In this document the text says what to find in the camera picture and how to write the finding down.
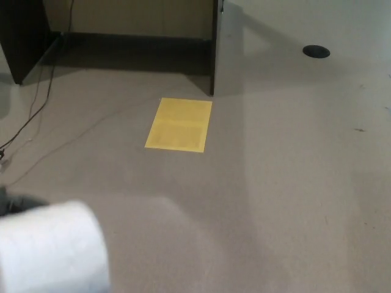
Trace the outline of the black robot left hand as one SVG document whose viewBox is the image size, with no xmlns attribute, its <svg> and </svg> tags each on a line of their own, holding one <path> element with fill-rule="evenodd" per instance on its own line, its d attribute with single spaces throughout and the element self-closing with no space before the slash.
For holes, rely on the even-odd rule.
<svg viewBox="0 0 391 293">
<path fill-rule="evenodd" d="M 33 195 L 9 193 L 5 186 L 1 186 L 1 217 L 47 205 L 49 203 L 41 198 Z"/>
</svg>

